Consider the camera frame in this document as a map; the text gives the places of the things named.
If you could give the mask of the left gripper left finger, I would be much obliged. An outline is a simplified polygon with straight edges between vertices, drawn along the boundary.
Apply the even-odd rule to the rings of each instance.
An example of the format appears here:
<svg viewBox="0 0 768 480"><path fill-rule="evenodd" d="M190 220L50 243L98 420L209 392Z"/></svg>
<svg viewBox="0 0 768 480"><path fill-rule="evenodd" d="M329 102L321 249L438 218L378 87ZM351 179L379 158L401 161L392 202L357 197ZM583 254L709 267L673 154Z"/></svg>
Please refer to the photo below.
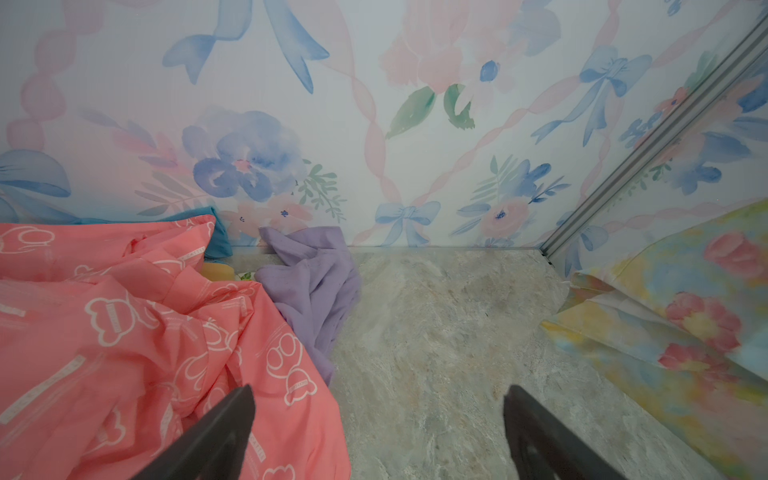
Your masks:
<svg viewBox="0 0 768 480"><path fill-rule="evenodd" d="M255 413L252 388L233 390L133 479L238 479Z"/></svg>

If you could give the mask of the yellow floral cloth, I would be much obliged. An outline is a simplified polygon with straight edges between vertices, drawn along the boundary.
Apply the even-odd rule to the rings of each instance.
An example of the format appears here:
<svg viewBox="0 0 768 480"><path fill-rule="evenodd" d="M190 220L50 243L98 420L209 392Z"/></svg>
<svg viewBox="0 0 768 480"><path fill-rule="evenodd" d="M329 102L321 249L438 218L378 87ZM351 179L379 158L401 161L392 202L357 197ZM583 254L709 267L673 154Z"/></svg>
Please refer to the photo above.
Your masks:
<svg viewBox="0 0 768 480"><path fill-rule="evenodd" d="M543 330L728 479L767 475L767 204L574 273Z"/></svg>

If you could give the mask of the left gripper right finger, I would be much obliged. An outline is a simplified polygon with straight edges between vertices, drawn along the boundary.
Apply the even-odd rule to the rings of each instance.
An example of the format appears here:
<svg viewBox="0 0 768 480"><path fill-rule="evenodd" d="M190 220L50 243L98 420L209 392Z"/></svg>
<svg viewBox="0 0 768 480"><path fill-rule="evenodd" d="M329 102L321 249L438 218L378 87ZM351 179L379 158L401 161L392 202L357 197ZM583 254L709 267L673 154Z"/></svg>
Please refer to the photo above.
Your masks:
<svg viewBox="0 0 768 480"><path fill-rule="evenodd" d="M521 479L621 479L594 452L519 385L503 401L505 436Z"/></svg>

